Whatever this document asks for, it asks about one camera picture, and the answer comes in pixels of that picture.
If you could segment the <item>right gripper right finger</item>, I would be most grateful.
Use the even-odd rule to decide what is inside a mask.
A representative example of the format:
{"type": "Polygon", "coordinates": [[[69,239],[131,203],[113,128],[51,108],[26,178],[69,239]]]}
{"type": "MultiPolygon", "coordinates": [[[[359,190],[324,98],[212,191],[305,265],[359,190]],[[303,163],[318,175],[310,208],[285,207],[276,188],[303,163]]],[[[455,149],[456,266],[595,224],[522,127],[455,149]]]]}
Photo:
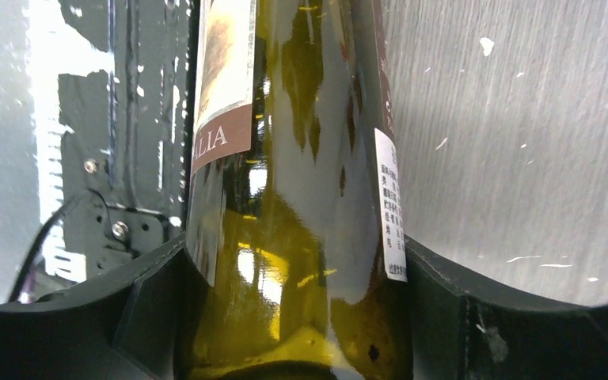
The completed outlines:
{"type": "Polygon", "coordinates": [[[407,238],[416,379],[608,379],[608,304],[509,287],[407,238]]]}

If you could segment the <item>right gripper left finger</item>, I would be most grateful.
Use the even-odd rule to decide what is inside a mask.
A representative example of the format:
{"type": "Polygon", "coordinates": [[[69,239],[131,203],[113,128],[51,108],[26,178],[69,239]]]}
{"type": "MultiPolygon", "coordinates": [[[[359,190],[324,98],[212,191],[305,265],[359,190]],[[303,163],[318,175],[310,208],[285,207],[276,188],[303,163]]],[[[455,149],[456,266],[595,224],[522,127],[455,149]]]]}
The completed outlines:
{"type": "Polygon", "coordinates": [[[171,379],[184,238],[39,302],[0,305],[0,379],[171,379]]]}

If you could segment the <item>green wine bottle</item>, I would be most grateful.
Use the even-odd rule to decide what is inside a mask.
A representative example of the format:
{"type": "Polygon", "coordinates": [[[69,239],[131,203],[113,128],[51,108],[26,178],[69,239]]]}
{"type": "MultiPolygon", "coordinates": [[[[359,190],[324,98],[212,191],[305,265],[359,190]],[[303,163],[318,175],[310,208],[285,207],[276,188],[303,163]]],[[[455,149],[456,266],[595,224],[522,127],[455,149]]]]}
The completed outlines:
{"type": "Polygon", "coordinates": [[[202,1],[178,379],[410,379],[377,1],[202,1]]]}

